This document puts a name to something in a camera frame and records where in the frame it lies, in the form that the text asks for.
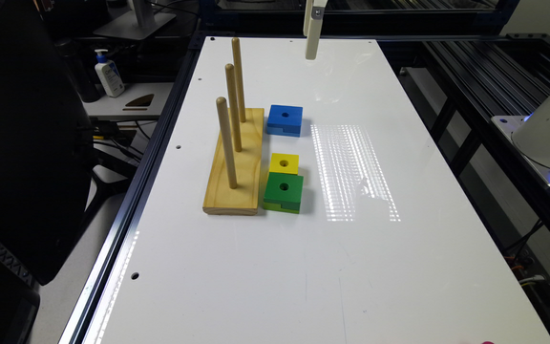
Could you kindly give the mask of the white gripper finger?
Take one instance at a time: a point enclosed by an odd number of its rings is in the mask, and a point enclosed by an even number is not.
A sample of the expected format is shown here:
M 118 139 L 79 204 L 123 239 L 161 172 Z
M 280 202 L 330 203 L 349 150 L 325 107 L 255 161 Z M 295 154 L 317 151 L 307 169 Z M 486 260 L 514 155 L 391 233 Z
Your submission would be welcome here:
M 327 0 L 307 0 L 305 9 L 305 37 L 307 60 L 314 60 L 317 56 L 321 30 Z

